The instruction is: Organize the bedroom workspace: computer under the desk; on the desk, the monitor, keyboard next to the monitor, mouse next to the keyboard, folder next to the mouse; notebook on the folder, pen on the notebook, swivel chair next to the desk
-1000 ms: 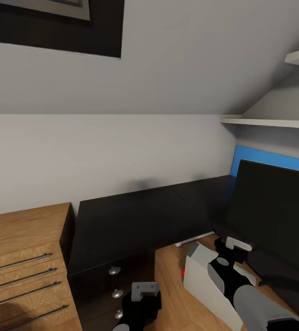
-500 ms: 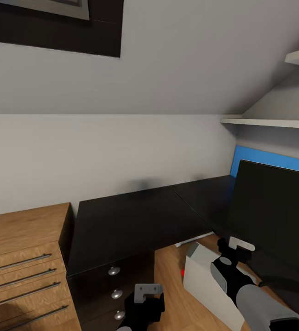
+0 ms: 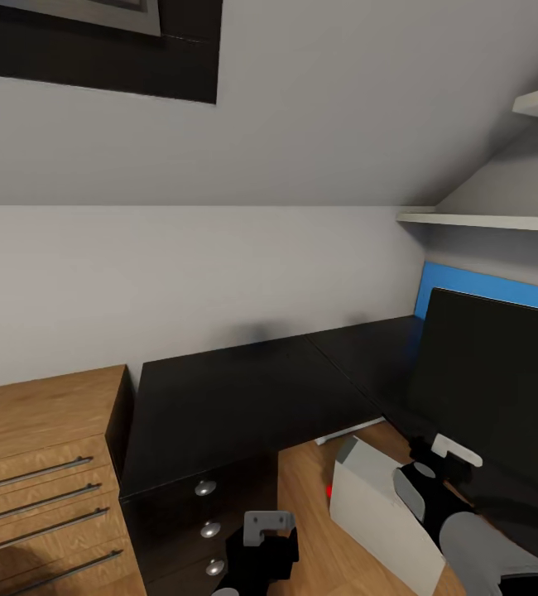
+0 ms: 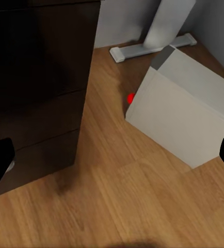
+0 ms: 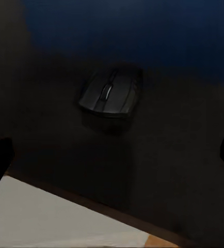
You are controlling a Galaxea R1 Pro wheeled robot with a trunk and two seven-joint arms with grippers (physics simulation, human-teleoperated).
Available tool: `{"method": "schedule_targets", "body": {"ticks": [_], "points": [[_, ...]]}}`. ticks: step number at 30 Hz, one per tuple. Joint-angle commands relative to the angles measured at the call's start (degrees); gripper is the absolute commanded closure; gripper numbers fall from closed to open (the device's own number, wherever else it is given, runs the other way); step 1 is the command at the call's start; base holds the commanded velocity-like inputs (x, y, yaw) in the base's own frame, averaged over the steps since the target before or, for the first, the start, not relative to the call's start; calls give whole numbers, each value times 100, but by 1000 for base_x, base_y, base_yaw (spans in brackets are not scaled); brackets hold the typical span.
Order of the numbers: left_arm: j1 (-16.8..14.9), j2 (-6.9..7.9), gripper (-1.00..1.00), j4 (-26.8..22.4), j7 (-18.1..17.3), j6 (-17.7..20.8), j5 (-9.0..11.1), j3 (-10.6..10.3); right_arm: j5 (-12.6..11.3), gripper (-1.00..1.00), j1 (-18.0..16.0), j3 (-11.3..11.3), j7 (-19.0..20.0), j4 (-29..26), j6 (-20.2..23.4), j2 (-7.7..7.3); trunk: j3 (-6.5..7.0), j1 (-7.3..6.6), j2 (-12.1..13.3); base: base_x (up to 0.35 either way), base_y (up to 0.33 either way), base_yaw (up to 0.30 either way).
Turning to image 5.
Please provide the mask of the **mouse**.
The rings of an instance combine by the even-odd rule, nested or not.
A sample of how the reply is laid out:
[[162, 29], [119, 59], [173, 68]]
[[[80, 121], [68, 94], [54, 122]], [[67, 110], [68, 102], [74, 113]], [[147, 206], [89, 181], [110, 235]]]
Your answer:
[[111, 60], [87, 76], [78, 103], [96, 115], [127, 118], [142, 88], [143, 73], [139, 65], [128, 60]]

